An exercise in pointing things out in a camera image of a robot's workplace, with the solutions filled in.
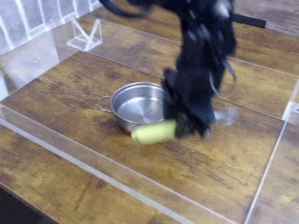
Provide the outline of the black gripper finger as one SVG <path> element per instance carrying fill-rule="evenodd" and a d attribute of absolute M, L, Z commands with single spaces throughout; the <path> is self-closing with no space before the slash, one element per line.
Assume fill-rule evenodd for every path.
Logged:
<path fill-rule="evenodd" d="M 211 103 L 214 93 L 208 90 L 182 87 L 176 94 L 180 104 L 176 136 L 183 138 L 198 133 L 202 138 L 207 138 L 211 134 L 211 125 L 215 122 Z"/>
<path fill-rule="evenodd" d="M 166 69 L 163 71 L 163 118 L 166 120 L 174 120 L 176 123 L 180 122 L 180 110 L 176 107 L 176 102 L 172 97 L 172 82 L 176 75 L 176 71 Z"/>

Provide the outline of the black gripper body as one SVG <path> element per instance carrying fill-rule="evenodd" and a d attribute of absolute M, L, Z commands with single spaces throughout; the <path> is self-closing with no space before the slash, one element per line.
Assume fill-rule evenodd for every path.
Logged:
<path fill-rule="evenodd" d="M 236 49 L 234 0 L 171 0 L 182 22 L 182 52 L 174 89 L 180 94 L 215 95 L 226 70 L 235 75 L 228 56 Z"/>

